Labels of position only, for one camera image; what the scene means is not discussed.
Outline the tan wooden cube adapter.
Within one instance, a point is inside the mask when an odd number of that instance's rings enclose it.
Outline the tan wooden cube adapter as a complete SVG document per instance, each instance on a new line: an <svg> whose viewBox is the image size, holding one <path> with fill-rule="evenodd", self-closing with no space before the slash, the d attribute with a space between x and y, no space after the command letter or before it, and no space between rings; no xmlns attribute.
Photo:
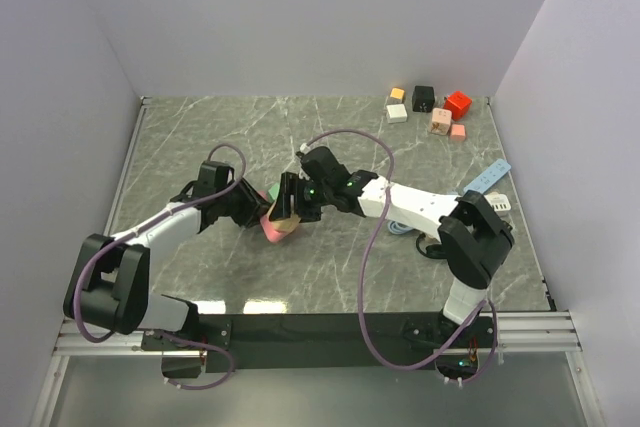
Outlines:
<svg viewBox="0 0 640 427"><path fill-rule="evenodd" d="M289 234L293 232L301 221L300 217L297 214L292 214L290 217L281 220L271 220L270 216L274 209L275 205L272 204L267 213L268 227L279 234Z"/></svg>

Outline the small green block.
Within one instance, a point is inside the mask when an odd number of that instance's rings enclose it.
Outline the small green block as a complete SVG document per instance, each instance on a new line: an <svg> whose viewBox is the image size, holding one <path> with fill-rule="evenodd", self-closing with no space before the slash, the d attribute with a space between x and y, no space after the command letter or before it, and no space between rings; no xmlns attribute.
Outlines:
<svg viewBox="0 0 640 427"><path fill-rule="evenodd" d="M267 191L267 198L270 202L275 202L279 195L280 187L278 184L272 185Z"/></svg>

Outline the pink triangle block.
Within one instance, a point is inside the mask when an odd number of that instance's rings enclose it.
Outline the pink triangle block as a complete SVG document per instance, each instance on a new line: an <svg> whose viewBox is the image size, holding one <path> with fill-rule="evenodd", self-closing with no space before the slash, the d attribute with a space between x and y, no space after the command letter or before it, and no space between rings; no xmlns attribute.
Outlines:
<svg viewBox="0 0 640 427"><path fill-rule="evenodd" d="M265 191L260 191L259 194L269 203L269 209L260 218L261 227L267 239L271 243L277 243L281 241L285 236L292 233L298 227L299 221L296 219L271 221L270 215L273 211L274 203L269 199Z"/></svg>

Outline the white cube adapter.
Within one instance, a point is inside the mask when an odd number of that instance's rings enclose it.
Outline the white cube adapter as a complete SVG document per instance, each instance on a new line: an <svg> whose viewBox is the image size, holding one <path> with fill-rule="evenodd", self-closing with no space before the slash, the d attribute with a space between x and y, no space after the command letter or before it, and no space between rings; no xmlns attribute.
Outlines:
<svg viewBox="0 0 640 427"><path fill-rule="evenodd" d="M385 106L386 120L389 124L404 123L408 113L404 104L388 104Z"/></svg>

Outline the small orange cube adapter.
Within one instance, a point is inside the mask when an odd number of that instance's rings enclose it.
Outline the small orange cube adapter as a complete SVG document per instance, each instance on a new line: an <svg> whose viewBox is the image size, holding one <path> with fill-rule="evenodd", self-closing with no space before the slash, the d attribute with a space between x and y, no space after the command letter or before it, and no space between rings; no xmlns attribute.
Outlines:
<svg viewBox="0 0 640 427"><path fill-rule="evenodd" d="M388 96L390 104L402 104L405 99L405 91L401 88L394 87Z"/></svg>

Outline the black cube plug adapter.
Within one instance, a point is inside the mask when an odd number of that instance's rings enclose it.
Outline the black cube plug adapter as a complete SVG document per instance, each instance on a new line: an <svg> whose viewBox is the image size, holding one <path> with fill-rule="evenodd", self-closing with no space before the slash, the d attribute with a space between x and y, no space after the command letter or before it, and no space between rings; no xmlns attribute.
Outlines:
<svg viewBox="0 0 640 427"><path fill-rule="evenodd" d="M417 85L412 94L412 111L430 113L436 103L434 88L431 86Z"/></svg>

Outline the pink cube adapter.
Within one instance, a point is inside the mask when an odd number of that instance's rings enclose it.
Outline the pink cube adapter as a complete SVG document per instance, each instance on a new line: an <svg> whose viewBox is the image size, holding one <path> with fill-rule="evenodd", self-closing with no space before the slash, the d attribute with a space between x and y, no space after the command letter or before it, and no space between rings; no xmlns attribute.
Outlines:
<svg viewBox="0 0 640 427"><path fill-rule="evenodd" d="M432 134L447 136L452 125L452 112L444 108L434 108L428 131Z"/></svg>

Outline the small salmon cube adapter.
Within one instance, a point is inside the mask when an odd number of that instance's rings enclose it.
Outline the small salmon cube adapter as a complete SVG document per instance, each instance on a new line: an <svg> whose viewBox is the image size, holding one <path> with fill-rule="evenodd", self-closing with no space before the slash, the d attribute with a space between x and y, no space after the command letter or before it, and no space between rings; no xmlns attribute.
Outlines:
<svg viewBox="0 0 640 427"><path fill-rule="evenodd" d="M449 136L450 139L454 141L465 141L467 138L465 126L462 124L453 124L450 128Z"/></svg>

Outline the light blue power strip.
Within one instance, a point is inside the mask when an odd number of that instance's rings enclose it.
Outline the light blue power strip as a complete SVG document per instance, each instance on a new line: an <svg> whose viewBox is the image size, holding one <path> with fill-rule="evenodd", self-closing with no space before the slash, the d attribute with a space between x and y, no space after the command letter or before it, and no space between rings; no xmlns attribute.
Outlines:
<svg viewBox="0 0 640 427"><path fill-rule="evenodd" d="M511 165L504 159L494 161L487 169L463 188L463 192L487 193L511 170Z"/></svg>

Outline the red cube plug adapter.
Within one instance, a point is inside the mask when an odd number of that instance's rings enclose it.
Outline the red cube plug adapter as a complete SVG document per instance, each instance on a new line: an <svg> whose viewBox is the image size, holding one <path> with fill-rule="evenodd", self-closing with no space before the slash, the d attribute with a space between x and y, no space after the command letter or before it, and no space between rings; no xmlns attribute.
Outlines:
<svg viewBox="0 0 640 427"><path fill-rule="evenodd" d="M472 99L461 91L455 91L446 97L443 108L451 113L454 121L461 120L469 111Z"/></svg>

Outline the white power strip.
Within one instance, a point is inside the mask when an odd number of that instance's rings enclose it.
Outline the white power strip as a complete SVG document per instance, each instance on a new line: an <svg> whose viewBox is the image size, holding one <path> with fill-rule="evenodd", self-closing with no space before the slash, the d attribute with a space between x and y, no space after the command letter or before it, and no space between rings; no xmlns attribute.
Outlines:
<svg viewBox="0 0 640 427"><path fill-rule="evenodd" d="M512 210L511 203L505 194L502 198L494 198L489 200L486 198L486 200L499 216L507 215Z"/></svg>

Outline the beige red power strip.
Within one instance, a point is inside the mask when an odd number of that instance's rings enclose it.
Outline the beige red power strip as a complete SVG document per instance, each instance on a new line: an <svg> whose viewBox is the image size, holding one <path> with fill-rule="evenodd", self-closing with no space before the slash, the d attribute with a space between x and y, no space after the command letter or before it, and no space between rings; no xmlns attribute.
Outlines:
<svg viewBox="0 0 640 427"><path fill-rule="evenodd" d="M494 199L494 198L502 198L502 197L504 197L504 194L501 194L498 191L493 191L493 192L484 194L484 196L489 200L489 199Z"/></svg>

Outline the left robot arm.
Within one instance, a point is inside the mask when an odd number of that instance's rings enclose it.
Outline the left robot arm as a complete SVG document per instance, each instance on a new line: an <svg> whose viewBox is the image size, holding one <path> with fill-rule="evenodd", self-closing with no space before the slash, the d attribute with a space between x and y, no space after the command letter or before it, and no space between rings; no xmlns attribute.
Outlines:
<svg viewBox="0 0 640 427"><path fill-rule="evenodd" d="M205 161L198 177L157 214L113 236L92 234L80 248L63 300L66 317L101 327L109 334L164 331L176 348L193 346L200 335L194 303L151 291L151 268L190 238L228 217L249 228L270 204L234 169Z"/></svg>

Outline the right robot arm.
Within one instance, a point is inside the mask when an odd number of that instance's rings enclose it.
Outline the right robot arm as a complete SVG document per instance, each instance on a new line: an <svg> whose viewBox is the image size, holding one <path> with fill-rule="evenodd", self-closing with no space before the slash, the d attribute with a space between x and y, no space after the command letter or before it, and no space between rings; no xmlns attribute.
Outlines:
<svg viewBox="0 0 640 427"><path fill-rule="evenodd" d="M454 280L439 321L444 342L460 346L474 333L468 316L486 297L496 271L513 245L512 227L485 196L436 194L403 186L374 172L351 172L320 146L299 156L303 176L281 175L269 221L317 222L322 208L381 218L411 227L438 241Z"/></svg>

